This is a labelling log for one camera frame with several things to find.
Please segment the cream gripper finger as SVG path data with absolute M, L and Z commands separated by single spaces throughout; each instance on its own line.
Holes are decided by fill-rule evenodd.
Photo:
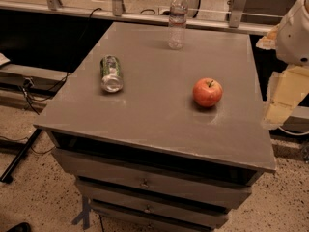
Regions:
M 263 50 L 273 50 L 276 48 L 276 38 L 279 26 L 276 25 L 263 37 L 258 39 L 256 46 Z
M 288 65 L 282 72 L 273 72 L 267 85 L 263 127 L 278 129 L 308 94 L 308 66 Z

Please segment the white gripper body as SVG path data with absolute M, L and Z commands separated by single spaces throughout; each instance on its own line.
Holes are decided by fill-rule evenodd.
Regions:
M 296 0 L 280 21 L 276 56 L 287 64 L 309 65 L 309 0 Z

